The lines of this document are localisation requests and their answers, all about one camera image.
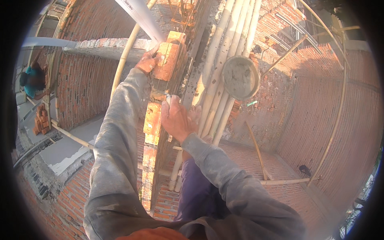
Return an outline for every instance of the hand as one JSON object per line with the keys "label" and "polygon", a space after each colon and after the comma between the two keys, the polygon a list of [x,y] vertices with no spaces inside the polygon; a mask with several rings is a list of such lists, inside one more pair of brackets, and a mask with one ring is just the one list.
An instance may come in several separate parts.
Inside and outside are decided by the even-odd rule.
{"label": "hand", "polygon": [[188,120],[187,110],[179,103],[179,97],[172,95],[170,106],[166,101],[161,104],[161,125],[182,144],[189,134],[195,132]]}
{"label": "hand", "polygon": [[143,54],[143,57],[136,64],[135,68],[140,69],[146,76],[155,68],[156,64],[165,59],[165,56],[153,58],[153,55],[159,50],[160,43],[158,43],[152,50]]}

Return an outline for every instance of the gray sweatshirt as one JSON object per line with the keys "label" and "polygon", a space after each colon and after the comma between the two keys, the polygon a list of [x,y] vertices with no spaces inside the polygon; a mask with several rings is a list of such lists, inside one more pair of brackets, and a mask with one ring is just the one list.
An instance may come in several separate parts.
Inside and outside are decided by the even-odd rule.
{"label": "gray sweatshirt", "polygon": [[138,197],[137,122],[148,78],[133,68],[114,92],[94,146],[84,228],[89,239],[128,236],[143,228],[167,227],[189,238],[197,229],[207,239],[303,239],[305,227],[291,207],[271,198],[260,181],[225,152],[196,134],[182,144],[203,175],[215,185],[231,214],[223,220],[200,217],[165,222],[147,214]]}

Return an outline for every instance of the worker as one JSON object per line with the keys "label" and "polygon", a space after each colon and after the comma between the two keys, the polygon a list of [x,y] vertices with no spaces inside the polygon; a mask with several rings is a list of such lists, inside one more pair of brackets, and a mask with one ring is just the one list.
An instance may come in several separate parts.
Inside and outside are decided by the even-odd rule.
{"label": "worker", "polygon": [[48,95],[48,90],[37,94],[45,88],[45,75],[47,74],[48,65],[43,68],[40,67],[37,59],[39,59],[44,47],[39,49],[35,59],[31,62],[30,66],[25,72],[20,75],[20,86],[24,87],[25,93],[34,100],[40,100],[43,96]]}
{"label": "worker", "polygon": [[84,228],[91,240],[303,239],[304,223],[271,198],[260,181],[197,134],[201,107],[173,95],[161,124],[184,150],[183,183],[173,222],[153,219],[137,191],[137,123],[148,75],[162,58],[144,54],[116,88],[94,145]]}

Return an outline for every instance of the orange fabric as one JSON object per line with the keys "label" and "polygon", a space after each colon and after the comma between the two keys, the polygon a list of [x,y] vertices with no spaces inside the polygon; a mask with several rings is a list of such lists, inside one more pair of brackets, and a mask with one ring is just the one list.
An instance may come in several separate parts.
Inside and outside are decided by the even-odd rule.
{"label": "orange fabric", "polygon": [[126,237],[118,237],[116,240],[188,240],[178,231],[166,227],[158,227],[155,229],[144,228],[131,233]]}

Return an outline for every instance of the purple pants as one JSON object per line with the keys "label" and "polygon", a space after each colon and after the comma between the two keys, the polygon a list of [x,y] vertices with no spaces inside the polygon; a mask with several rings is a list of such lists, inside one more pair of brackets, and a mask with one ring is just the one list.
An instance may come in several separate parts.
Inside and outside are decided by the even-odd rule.
{"label": "purple pants", "polygon": [[201,173],[193,158],[183,162],[181,176],[182,188],[174,221],[195,220],[203,216],[223,219],[230,214],[218,188]]}

